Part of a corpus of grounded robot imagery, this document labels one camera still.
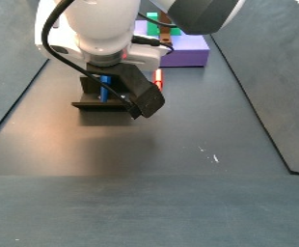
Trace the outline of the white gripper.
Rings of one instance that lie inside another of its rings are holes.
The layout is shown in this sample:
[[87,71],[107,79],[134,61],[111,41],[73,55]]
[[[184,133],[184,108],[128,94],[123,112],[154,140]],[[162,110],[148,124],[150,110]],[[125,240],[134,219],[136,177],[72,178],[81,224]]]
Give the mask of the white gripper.
[[99,67],[124,63],[156,70],[168,49],[131,42],[139,6],[140,0],[75,0],[48,35],[56,53]]

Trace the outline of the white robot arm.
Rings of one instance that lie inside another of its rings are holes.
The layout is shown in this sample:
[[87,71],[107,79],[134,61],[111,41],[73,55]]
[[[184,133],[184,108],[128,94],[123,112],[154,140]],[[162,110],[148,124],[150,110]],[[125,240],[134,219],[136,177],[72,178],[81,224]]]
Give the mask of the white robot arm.
[[[40,0],[35,45],[55,54],[100,67],[120,63],[142,70],[160,66],[163,46],[139,44],[135,20],[142,0]],[[234,19],[246,0],[150,0],[187,35],[218,32]]]

